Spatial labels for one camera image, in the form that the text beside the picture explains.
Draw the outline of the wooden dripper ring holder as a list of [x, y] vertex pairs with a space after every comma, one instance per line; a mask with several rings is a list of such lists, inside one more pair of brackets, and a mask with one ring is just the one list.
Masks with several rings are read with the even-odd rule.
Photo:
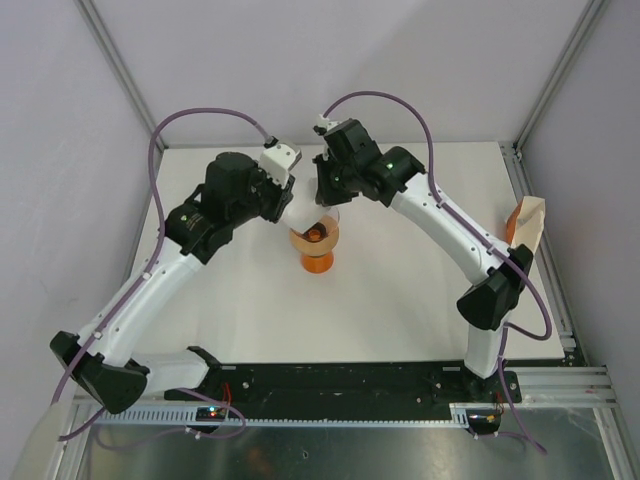
[[334, 248], [329, 249], [326, 247], [313, 247], [312, 245], [293, 245], [292, 246], [300, 253], [300, 254], [305, 254], [305, 255], [310, 255], [310, 256], [321, 256], [321, 255], [325, 255], [329, 252], [331, 252]]

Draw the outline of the orange glass carafe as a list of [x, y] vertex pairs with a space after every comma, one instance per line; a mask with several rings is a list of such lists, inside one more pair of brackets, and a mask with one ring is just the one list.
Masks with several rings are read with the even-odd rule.
[[334, 254], [329, 252], [321, 256], [300, 256], [302, 267], [311, 274], [323, 274], [331, 269], [334, 264]]

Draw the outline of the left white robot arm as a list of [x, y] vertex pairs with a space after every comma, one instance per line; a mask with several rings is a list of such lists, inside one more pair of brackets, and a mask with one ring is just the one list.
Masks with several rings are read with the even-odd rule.
[[79, 333], [54, 336], [54, 355], [106, 411], [119, 414], [144, 395], [169, 390], [186, 388], [202, 400], [219, 392], [217, 361], [203, 348], [147, 356], [134, 349], [168, 300], [232, 240], [235, 229], [254, 218], [279, 221], [293, 198], [291, 171], [300, 158], [283, 144], [258, 159], [217, 155], [204, 181], [161, 218], [158, 243], [141, 272]]

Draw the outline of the white paper coffee filter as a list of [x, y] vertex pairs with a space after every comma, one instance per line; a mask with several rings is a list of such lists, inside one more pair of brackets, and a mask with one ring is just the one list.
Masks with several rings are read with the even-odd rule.
[[296, 181], [293, 199], [285, 207], [280, 221], [289, 229], [305, 233], [329, 211], [316, 202], [318, 182], [316, 178]]

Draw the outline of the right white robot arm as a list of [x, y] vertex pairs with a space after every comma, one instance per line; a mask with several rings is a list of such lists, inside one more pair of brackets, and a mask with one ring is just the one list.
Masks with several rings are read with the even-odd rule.
[[316, 166], [315, 201], [338, 206], [363, 196], [404, 216], [456, 263], [470, 283], [456, 308], [467, 321], [468, 341], [461, 376], [463, 393], [484, 401], [497, 389], [502, 330], [519, 302], [533, 253], [509, 247], [491, 235], [439, 190], [431, 190], [422, 162], [403, 147], [381, 151], [355, 119], [342, 122], [320, 117], [315, 133], [325, 150]]

